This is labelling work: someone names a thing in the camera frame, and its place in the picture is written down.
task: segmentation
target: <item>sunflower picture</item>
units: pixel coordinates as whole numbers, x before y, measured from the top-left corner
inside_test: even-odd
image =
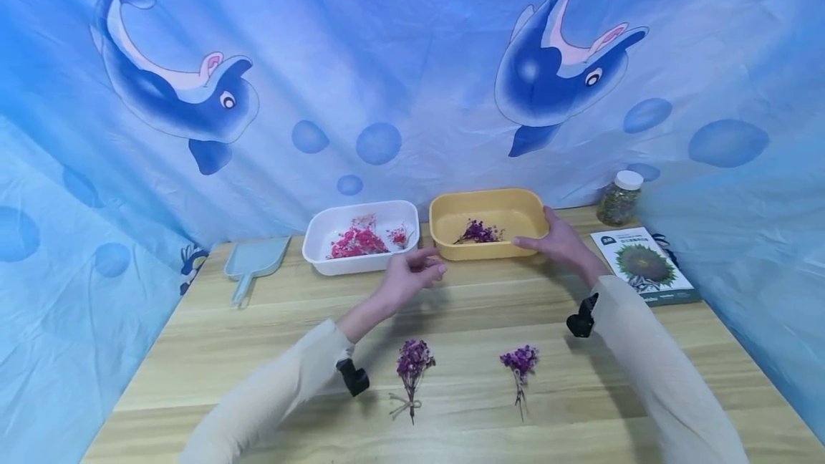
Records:
[[[673,284],[675,268],[661,254],[641,243],[623,246],[617,252],[617,266],[638,292],[657,291]]]

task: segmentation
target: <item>black clip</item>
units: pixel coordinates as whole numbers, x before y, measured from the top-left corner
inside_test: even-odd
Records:
[[[596,306],[596,301],[598,299],[599,295],[597,292],[582,301],[582,304],[579,305],[579,313],[572,314],[572,316],[568,317],[566,325],[568,325],[570,333],[572,333],[575,337],[580,337],[582,339],[590,337],[593,330],[593,324],[596,323],[593,321],[591,312],[593,311],[593,306]]]
[[[363,368],[356,370],[356,365],[354,365],[352,359],[338,361],[335,367],[341,372],[344,378],[344,385],[347,386],[352,397],[356,397],[358,394],[370,388],[370,378],[366,376],[366,371],[364,371]]]

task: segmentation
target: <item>wooden table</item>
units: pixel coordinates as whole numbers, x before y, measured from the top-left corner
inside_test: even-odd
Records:
[[[592,209],[561,211],[587,238],[603,231]],[[423,227],[422,233],[428,233]],[[289,245],[275,274],[257,279],[243,311],[229,306],[230,245],[216,248],[89,449],[86,463],[174,463],[197,422],[263,363],[314,325],[341,316],[380,274],[325,278]],[[431,245],[425,237],[423,243]],[[338,377],[298,409],[246,463],[658,463],[650,420],[598,339],[564,325],[588,294],[541,257],[451,263],[424,292],[359,344],[354,360],[371,388],[353,399]],[[825,462],[810,430],[702,303],[655,309],[733,420],[753,464]],[[397,349],[424,338],[438,366],[417,395],[416,425],[391,420],[403,394]],[[524,422],[498,356],[541,350]]]

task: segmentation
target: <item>yellow plastic tray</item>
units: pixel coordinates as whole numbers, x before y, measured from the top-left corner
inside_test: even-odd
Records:
[[[524,188],[446,193],[430,203],[430,235],[448,260],[482,260],[530,256],[535,251],[515,247],[517,236],[542,237],[549,226],[541,199]],[[503,241],[455,243],[465,233],[469,219],[504,230]]]

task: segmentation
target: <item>plastic scoop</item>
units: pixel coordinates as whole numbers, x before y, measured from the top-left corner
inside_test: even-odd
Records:
[[[232,306],[241,307],[253,279],[269,276],[281,267],[289,238],[235,243],[223,267],[223,273],[238,282],[232,295]]]

